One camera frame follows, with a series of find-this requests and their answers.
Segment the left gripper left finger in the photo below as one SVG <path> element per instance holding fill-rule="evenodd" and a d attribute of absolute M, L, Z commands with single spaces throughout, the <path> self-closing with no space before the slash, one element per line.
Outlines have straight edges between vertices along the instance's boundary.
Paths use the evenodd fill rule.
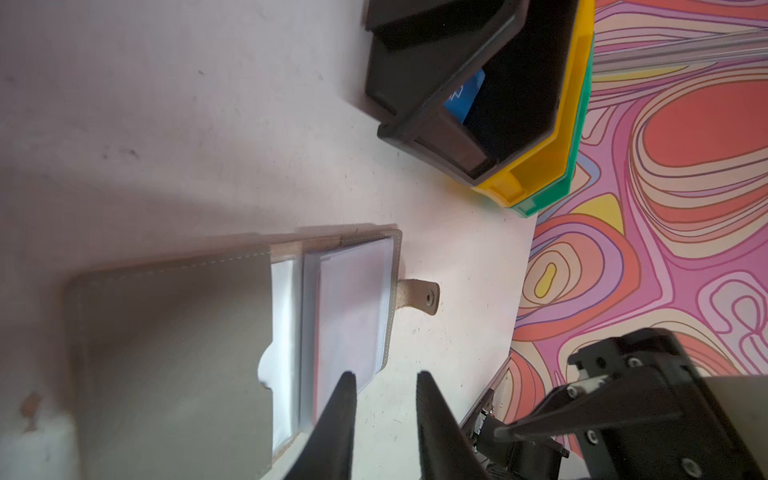
<path fill-rule="evenodd" d="M 356 377 L 347 371 L 341 375 L 303 451 L 284 479 L 350 479 L 356 410 Z"/>

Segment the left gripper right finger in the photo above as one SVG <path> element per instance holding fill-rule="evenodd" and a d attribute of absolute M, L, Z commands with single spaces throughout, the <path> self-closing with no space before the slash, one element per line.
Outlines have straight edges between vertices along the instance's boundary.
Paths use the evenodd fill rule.
<path fill-rule="evenodd" d="M 489 479 L 428 371 L 417 375 L 416 411 L 422 479 Z"/>

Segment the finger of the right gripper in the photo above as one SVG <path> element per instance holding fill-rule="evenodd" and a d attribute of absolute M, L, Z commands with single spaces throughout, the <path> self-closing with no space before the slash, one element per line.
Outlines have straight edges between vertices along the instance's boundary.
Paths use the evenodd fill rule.
<path fill-rule="evenodd" d="M 498 443 L 671 421 L 683 415 L 659 374 L 626 374 L 576 397 L 566 387 L 548 394 L 530 415 L 493 432 Z"/>

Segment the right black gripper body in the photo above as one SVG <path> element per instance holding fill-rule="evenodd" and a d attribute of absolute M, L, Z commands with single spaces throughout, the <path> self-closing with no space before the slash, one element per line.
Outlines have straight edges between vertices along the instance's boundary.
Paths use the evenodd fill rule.
<path fill-rule="evenodd" d="M 575 381 L 507 420 L 505 381 L 462 429 L 494 479 L 763 479 L 767 380 L 700 374 L 666 329 L 571 354 Z"/>

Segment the red VIP card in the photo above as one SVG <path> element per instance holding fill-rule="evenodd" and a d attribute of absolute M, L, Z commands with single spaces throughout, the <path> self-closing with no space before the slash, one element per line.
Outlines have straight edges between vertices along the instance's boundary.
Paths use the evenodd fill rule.
<path fill-rule="evenodd" d="M 345 372 L 358 390 L 383 368 L 392 296 L 391 237 L 304 259 L 304 311 L 309 393 L 304 405 L 316 423 Z"/>

